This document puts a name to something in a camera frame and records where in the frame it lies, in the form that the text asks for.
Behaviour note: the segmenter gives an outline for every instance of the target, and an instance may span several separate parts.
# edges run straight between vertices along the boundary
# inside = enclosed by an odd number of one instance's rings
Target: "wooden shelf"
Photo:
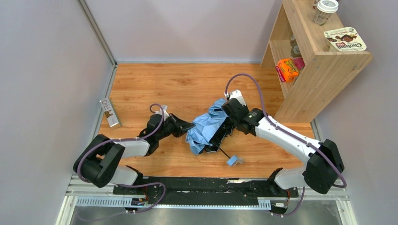
[[[319,26],[313,22],[314,0],[283,0],[261,67],[273,68],[291,58],[294,34],[306,66],[296,82],[280,82],[284,102],[275,115],[280,122],[311,122],[371,61],[370,52],[330,52],[324,32],[343,28],[337,14]]]
[[[290,41],[289,40],[274,40],[269,41],[269,46],[271,48],[272,56],[274,58],[274,64],[276,65],[281,59],[291,58],[290,51]],[[293,88],[293,82],[282,82],[279,79],[281,84],[283,97],[286,98]]]

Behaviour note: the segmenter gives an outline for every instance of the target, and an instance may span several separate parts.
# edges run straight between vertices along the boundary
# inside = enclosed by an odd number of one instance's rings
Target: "white lid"
[[[336,0],[320,0],[316,7],[324,13],[335,13],[338,9]]]

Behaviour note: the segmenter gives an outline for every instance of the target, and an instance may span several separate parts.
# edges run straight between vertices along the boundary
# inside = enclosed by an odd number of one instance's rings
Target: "blue cloth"
[[[225,102],[224,98],[218,99],[209,108],[209,113],[198,116],[192,122],[195,127],[188,130],[185,142],[189,144],[194,154],[199,154],[205,145],[211,145],[209,143],[210,139],[227,118],[227,114],[221,108]]]

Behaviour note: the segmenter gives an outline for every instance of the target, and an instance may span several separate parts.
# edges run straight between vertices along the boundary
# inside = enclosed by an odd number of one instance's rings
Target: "wooden table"
[[[111,130],[104,119],[99,133],[112,138],[135,137],[146,127],[151,116],[149,105],[168,105],[168,112],[192,121],[206,113],[214,101],[223,98],[229,78],[238,73],[254,76],[262,87],[266,110],[274,115],[283,94],[274,69],[260,68],[259,64],[119,64],[109,96],[122,127]],[[249,109],[260,108],[254,83],[238,77],[230,85],[240,89]],[[309,123],[286,124],[306,136],[313,136]],[[301,162],[277,145],[234,130],[222,148],[230,155],[245,160],[242,165],[228,166],[228,158],[221,152],[194,155],[181,138],[169,136],[160,141],[159,148],[148,157],[123,159],[144,176],[173,177],[239,177],[267,178],[276,168],[291,168]]]

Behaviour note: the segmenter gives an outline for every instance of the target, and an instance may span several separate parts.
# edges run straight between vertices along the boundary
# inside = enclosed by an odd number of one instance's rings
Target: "gray wall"
[[[0,224],[52,225],[111,65],[75,0],[0,3]]]
[[[87,0],[118,61],[261,61],[281,0]]]
[[[343,0],[338,14],[357,29],[373,61],[317,117],[339,146],[360,225],[396,224],[398,47],[396,0]]]

